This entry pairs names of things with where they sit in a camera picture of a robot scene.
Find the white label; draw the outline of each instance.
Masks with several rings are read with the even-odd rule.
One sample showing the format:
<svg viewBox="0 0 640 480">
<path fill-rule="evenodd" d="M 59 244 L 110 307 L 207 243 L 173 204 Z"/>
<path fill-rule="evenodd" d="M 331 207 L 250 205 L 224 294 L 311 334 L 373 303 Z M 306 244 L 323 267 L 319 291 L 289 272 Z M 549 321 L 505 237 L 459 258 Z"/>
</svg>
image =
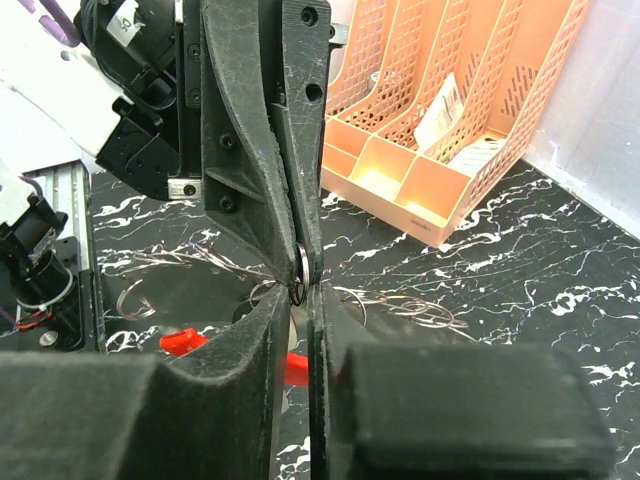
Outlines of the white label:
<svg viewBox="0 0 640 480">
<path fill-rule="evenodd" d="M 448 165 L 460 173 L 474 177 L 504 146 L 505 140 L 480 140 L 464 148 Z"/>
<path fill-rule="evenodd" d="M 135 23 L 138 2 L 125 0 L 107 25 L 107 32 L 123 47 L 128 47 L 144 23 Z"/>
<path fill-rule="evenodd" d="M 463 108 L 456 77 L 450 73 L 414 132 L 418 154 L 424 154 L 453 127 L 460 119 Z"/>
</svg>

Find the screw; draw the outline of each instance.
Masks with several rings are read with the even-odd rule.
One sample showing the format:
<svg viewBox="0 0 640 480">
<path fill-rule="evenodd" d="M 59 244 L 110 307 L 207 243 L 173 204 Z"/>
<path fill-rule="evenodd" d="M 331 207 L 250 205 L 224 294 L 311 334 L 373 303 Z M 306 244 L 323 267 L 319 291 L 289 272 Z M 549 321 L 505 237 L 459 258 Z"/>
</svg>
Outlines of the screw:
<svg viewBox="0 0 640 480">
<path fill-rule="evenodd" d="M 224 195 L 220 199 L 220 208 L 224 213 L 231 213 L 236 209 L 236 204 L 229 195 Z"/>
<path fill-rule="evenodd" d="M 196 187 L 193 185 L 185 185 L 182 191 L 187 197 L 192 197 L 196 194 Z"/>
<path fill-rule="evenodd" d="M 200 90 L 198 90 L 197 88 L 194 88 L 193 90 L 191 90 L 189 92 L 189 98 L 194 104 L 200 105 L 200 101 L 202 100 L 202 97 L 200 95 Z"/>
<path fill-rule="evenodd" d="M 41 347 L 52 347 L 58 341 L 59 334 L 55 330 L 49 330 L 45 332 L 38 340 Z"/>
<path fill-rule="evenodd" d="M 187 48 L 187 55 L 189 55 L 189 57 L 191 57 L 196 62 L 199 61 L 200 60 L 200 45 L 198 45 L 197 43 L 189 45 L 189 48 Z"/>
<path fill-rule="evenodd" d="M 231 150 L 235 146 L 236 142 L 233 139 L 233 135 L 230 133 L 223 133 L 220 135 L 220 146 L 225 150 Z"/>
</svg>

